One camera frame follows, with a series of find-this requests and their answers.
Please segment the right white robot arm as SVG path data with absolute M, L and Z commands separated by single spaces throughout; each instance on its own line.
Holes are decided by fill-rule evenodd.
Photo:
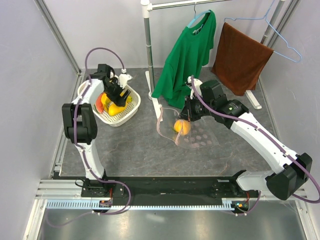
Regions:
M 249 143 L 268 163 L 269 171 L 243 171 L 229 184 L 235 197 L 246 191 L 270 191 L 276 198 L 287 200 L 307 182 L 313 163 L 307 154 L 297 154 L 269 133 L 239 100 L 227 99 L 217 80 L 201 82 L 188 77 L 191 89 L 179 118 L 195 122 L 211 116 Z

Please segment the clear zip top bag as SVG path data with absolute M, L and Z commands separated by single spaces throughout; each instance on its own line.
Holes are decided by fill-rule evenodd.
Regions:
M 158 134 L 172 141 L 176 146 L 196 150 L 218 146 L 219 141 L 214 132 L 208 128 L 203 119 L 190 122 L 191 129 L 187 135 L 181 135 L 174 130 L 174 124 L 179 119 L 179 112 L 174 108 L 160 107 L 160 117 L 157 119 L 156 130 Z

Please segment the yellow mango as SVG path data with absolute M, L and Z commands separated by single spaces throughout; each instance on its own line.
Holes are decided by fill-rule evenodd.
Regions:
M 107 112 L 110 116 L 115 116 L 117 114 L 122 113 L 125 109 L 126 109 L 126 106 L 117 106 L 115 104 L 111 104 Z

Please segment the orange peach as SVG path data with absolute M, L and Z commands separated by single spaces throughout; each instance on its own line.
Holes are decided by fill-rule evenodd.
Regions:
M 181 134 L 182 136 L 185 136 L 191 130 L 191 123 L 184 119 L 178 119 L 174 123 L 173 129 L 176 133 Z

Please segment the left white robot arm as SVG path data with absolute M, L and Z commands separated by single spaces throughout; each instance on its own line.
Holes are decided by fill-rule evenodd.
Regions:
M 126 69 L 116 76 L 111 66 L 99 64 L 97 72 L 88 75 L 80 94 L 71 103 L 62 105 L 64 134 L 75 145 L 85 168 L 82 197 L 105 197 L 112 189 L 96 148 L 98 126 L 93 105 L 105 93 L 111 102 L 124 107 L 131 93 L 125 86 L 131 79 Z

